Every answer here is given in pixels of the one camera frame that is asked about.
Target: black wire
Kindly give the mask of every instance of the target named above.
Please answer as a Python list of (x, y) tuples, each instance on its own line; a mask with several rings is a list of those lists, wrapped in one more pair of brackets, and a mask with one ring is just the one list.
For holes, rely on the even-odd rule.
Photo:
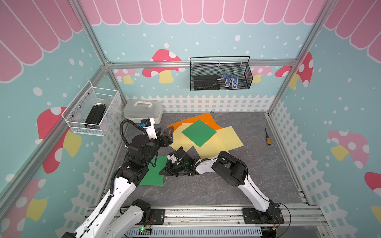
[(291, 224), (291, 213), (290, 213), (290, 211), (289, 211), (288, 208), (287, 208), (287, 211), (288, 211), (288, 213), (290, 214), (290, 222), (288, 223), (288, 226), (287, 226), (286, 230), (285, 230), (280, 236), (278, 236), (277, 238), (281, 237), (284, 233), (286, 233), (286, 231), (287, 231), (288, 228), (290, 227), (290, 224)]

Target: basket handle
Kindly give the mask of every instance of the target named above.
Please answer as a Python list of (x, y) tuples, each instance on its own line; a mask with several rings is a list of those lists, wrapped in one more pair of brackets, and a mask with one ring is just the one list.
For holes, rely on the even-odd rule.
[(144, 102), (144, 101), (137, 101), (134, 104), (134, 107), (136, 107), (138, 104), (145, 104), (145, 105), (148, 105), (149, 107), (152, 107), (152, 103), (151, 102)]

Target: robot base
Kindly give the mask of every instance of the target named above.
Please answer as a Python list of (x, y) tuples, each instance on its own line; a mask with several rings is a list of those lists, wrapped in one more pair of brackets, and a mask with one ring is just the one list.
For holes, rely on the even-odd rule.
[(255, 208), (243, 208), (243, 219), (245, 224), (284, 224), (282, 211), (279, 208), (274, 210), (272, 219), (268, 219), (265, 212), (256, 210)]

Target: colored paper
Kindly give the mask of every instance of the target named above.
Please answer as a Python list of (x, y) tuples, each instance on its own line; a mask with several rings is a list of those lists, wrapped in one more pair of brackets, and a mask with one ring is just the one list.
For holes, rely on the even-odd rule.
[(229, 152), (217, 133), (213, 135), (203, 146), (194, 146), (201, 159), (217, 156), (222, 150)]
[(207, 142), (217, 132), (201, 120), (197, 120), (195, 123), (183, 130), (182, 133), (197, 146), (202, 147), (203, 144), (205, 144), (205, 142)]
[(149, 164), (149, 171), (139, 185), (163, 185), (164, 175), (160, 175), (159, 172), (165, 167), (167, 160), (166, 156), (159, 156), (157, 157), (155, 168)]
[(180, 146), (182, 146), (183, 150), (186, 152), (194, 145), (194, 143), (182, 133), (182, 131), (188, 128), (190, 125), (190, 123), (183, 123), (183, 125), (174, 131), (173, 143), (170, 145), (170, 147), (172, 147), (174, 150), (178, 150)]
[(227, 150), (232, 150), (243, 146), (232, 126), (217, 130), (217, 136)]
[(188, 118), (188, 119), (176, 122), (174, 124), (171, 124), (171, 125), (169, 125), (167, 127), (173, 126), (174, 129), (176, 130), (183, 123), (195, 123), (198, 120), (201, 120), (202, 122), (204, 122), (205, 124), (207, 124), (208, 126), (213, 128), (214, 130), (222, 129), (222, 127), (217, 125), (217, 123), (214, 121), (214, 119), (213, 119), (213, 117), (212, 117), (212, 115), (210, 113), (205, 113), (205, 114), (199, 115), (197, 117)]

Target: yellow paper sheet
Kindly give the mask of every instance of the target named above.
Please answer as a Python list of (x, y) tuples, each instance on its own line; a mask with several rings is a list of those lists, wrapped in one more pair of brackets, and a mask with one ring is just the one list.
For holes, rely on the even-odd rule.
[(232, 126), (217, 130), (217, 133), (215, 135), (218, 136), (218, 138), (223, 143), (224, 147), (228, 150), (232, 150), (243, 146), (241, 140), (235, 133)]
[(180, 146), (183, 147), (184, 151), (188, 151), (193, 145), (188, 137), (186, 137), (182, 131), (188, 128), (192, 123), (183, 123), (173, 132), (173, 143), (170, 145), (174, 150), (178, 150)]
[(202, 147), (194, 145), (194, 148), (201, 159), (217, 156), (222, 150), (229, 152), (217, 133), (214, 134), (205, 144), (203, 144)]

